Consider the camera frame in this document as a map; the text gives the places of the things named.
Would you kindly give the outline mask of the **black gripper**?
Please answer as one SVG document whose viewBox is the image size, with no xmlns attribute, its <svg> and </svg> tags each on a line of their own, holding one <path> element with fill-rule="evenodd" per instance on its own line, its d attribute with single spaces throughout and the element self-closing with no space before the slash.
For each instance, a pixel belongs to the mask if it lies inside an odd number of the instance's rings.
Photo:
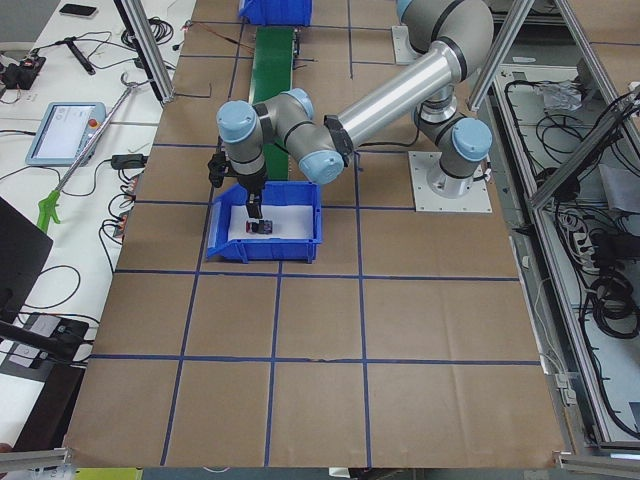
<svg viewBox="0 0 640 480">
<path fill-rule="evenodd" d="M 251 219 L 262 219 L 262 192 L 268 179 L 267 169 L 262 167 L 259 171 L 249 174 L 237 174 L 237 182 L 247 191 L 246 210 Z"/>
</svg>

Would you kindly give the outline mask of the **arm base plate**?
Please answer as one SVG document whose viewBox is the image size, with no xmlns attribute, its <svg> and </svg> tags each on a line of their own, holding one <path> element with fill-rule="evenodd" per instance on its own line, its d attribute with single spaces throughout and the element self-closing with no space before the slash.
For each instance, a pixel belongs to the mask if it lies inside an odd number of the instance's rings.
<svg viewBox="0 0 640 480">
<path fill-rule="evenodd" d="M 393 42 L 395 64 L 412 64 L 417 59 L 418 53 L 410 44 L 408 28 L 405 25 L 392 26 L 391 36 Z"/>
<path fill-rule="evenodd" d="M 418 213 L 491 214 L 487 182 L 479 165 L 466 179 L 448 176 L 440 152 L 408 153 L 414 208 Z"/>
</svg>

